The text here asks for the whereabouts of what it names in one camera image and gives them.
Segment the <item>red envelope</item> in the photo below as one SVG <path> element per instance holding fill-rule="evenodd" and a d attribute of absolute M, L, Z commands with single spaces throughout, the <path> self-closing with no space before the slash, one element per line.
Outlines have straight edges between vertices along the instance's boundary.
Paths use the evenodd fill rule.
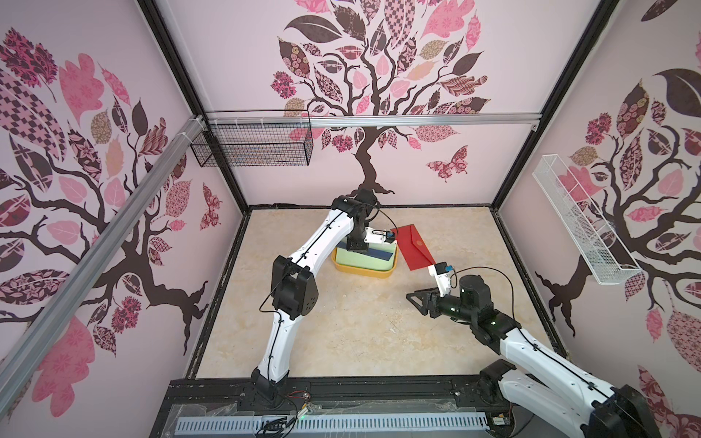
<path fill-rule="evenodd" d="M 425 244 L 425 240 L 423 240 L 414 224 L 394 228 L 392 232 L 403 259 L 411 271 L 428 268 L 436 264 L 434 257 Z"/>

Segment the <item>navy blue envelope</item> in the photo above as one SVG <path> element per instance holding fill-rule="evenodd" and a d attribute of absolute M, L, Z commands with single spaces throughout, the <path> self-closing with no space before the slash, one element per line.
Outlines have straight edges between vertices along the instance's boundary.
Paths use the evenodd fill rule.
<path fill-rule="evenodd" d="M 377 249 L 369 247 L 366 251 L 366 255 L 367 257 L 389 261 L 394 257 L 394 250 L 390 249 L 389 251 L 385 251 L 383 248 Z"/>

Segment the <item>mint green envelope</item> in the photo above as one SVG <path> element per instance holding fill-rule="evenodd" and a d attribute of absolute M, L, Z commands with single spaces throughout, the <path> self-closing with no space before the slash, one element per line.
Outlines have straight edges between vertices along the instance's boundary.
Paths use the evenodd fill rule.
<path fill-rule="evenodd" d="M 345 248 L 338 248 L 336 250 L 335 261 L 338 265 L 351 266 L 352 268 L 362 268 L 374 271 L 387 271 L 394 266 L 394 259 L 396 254 L 395 246 L 379 245 L 370 246 L 372 248 L 383 248 L 385 251 L 390 249 L 394 250 L 394 257 L 389 261 L 383 261 L 380 259 L 367 257 L 365 253 L 356 253 L 346 250 Z"/>

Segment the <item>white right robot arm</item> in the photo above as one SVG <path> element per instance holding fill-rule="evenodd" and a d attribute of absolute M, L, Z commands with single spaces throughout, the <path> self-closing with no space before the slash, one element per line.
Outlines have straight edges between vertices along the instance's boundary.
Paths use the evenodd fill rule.
<path fill-rule="evenodd" d="M 484 279 L 434 275 L 435 288 L 407 300 L 424 316 L 448 317 L 498 354 L 480 372 L 488 403 L 516 404 L 569 437 L 658 437 L 646 398 L 629 385 L 615 387 L 582 370 L 538 341 L 510 315 L 495 308 Z"/>

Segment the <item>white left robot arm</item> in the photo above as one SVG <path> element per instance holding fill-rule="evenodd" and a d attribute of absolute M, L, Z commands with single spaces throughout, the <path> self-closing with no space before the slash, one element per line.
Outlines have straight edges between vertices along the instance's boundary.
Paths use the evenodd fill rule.
<path fill-rule="evenodd" d="M 267 403 L 284 399 L 290 374 L 290 357 L 299 325 L 316 306 L 319 289 L 316 276 L 323 263 L 347 241 L 348 248 L 363 252 L 372 233 L 368 227 L 372 211 L 379 208 L 374 193 L 361 189 L 354 196 L 340 196 L 311 237 L 294 253 L 280 255 L 272 264 L 270 311 L 273 321 L 265 353 L 251 374 L 257 395 Z"/>

